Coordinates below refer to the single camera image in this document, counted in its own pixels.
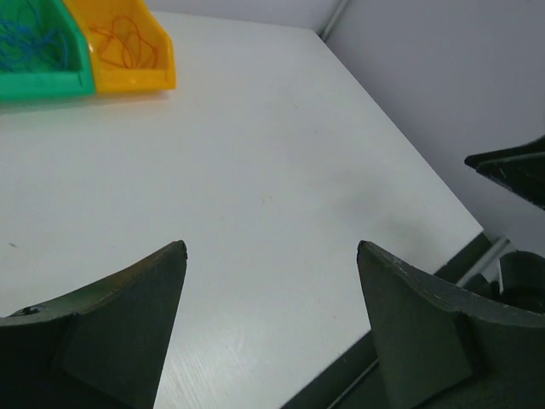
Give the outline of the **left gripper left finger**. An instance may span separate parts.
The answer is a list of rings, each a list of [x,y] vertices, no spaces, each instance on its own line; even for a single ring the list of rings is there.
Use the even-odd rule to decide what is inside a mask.
[[[179,240],[1,319],[3,408],[153,407],[186,276]]]

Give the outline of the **right aluminium frame post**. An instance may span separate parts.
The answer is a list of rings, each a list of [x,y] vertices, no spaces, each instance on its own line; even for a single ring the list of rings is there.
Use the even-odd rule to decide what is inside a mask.
[[[350,4],[351,0],[337,0],[334,3],[333,9],[330,11],[328,16],[325,18],[323,25],[318,31],[318,36],[323,42],[326,42],[334,29],[337,26],[337,23],[343,16],[345,10]]]

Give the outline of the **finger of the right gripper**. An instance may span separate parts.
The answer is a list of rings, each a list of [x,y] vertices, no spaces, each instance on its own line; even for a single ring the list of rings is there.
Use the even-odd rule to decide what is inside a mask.
[[[544,136],[517,147],[470,155],[465,165],[543,210]]]

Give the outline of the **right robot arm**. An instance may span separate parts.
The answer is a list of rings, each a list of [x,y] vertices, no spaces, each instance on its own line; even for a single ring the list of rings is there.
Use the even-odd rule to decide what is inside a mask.
[[[470,155],[465,165],[501,187],[544,209],[544,138],[527,144]],[[463,288],[493,301],[544,313],[544,258],[511,251],[497,258],[496,277],[477,273]]]

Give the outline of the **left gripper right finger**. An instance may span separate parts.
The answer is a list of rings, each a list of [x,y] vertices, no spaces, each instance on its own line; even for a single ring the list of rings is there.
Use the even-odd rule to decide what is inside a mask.
[[[357,264],[392,407],[543,407],[541,256],[502,256],[498,294],[422,272],[369,241]]]

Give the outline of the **orange bin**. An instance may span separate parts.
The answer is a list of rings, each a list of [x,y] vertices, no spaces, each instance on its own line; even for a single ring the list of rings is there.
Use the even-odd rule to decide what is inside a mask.
[[[99,94],[174,89],[169,35],[142,0],[70,0],[64,5],[88,45]]]

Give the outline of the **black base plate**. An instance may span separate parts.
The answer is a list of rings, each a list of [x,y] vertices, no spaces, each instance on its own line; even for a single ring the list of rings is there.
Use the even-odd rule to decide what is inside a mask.
[[[489,270],[492,261],[509,246],[507,239],[492,244],[480,234],[435,274],[424,274],[463,286],[474,274]],[[404,300],[410,295],[407,291],[388,295],[384,291],[379,294],[379,288],[370,302],[365,293],[369,289],[362,284],[371,330],[281,408],[390,408],[380,364],[403,364],[401,369],[408,368],[412,375],[417,364],[432,356],[420,358],[423,353],[445,353],[449,362],[457,357],[445,346],[452,343],[448,339],[456,332],[441,335],[433,330],[430,336],[419,335],[434,321],[428,313],[405,306]]]

